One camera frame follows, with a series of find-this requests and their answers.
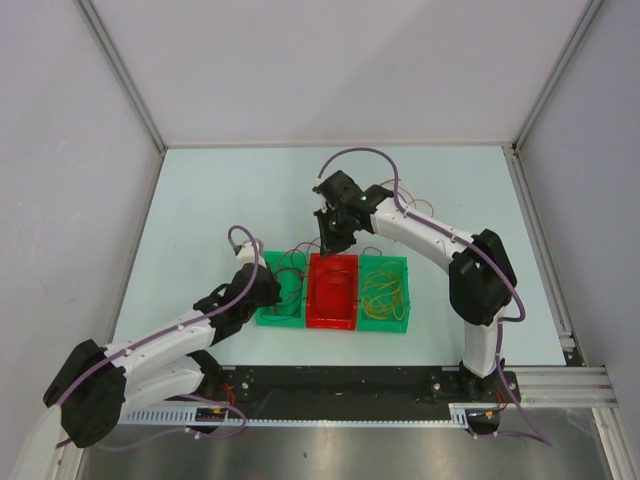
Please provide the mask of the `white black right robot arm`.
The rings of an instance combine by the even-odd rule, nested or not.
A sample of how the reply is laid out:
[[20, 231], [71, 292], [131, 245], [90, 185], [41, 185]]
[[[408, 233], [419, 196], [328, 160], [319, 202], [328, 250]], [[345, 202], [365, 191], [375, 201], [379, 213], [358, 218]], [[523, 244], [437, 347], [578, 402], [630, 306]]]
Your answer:
[[395, 189], [375, 184], [363, 190], [341, 170], [317, 179], [313, 192], [321, 198], [314, 216], [322, 255], [346, 251], [366, 231], [413, 250], [448, 275], [450, 305], [464, 321], [462, 391], [473, 401], [493, 394], [502, 366], [498, 323], [517, 285], [500, 237], [488, 229], [472, 235], [427, 218]]

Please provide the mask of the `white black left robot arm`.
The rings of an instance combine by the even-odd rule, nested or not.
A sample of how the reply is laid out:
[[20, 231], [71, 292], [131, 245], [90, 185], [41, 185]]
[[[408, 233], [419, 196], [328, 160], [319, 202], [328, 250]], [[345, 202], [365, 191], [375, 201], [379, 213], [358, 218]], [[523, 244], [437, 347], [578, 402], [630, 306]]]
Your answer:
[[221, 387], [208, 348], [237, 334], [261, 308], [278, 303], [281, 286], [264, 262], [244, 264], [228, 283], [169, 325], [139, 340], [77, 344], [45, 391], [60, 411], [67, 442], [97, 444], [127, 414], [182, 395], [207, 400]]

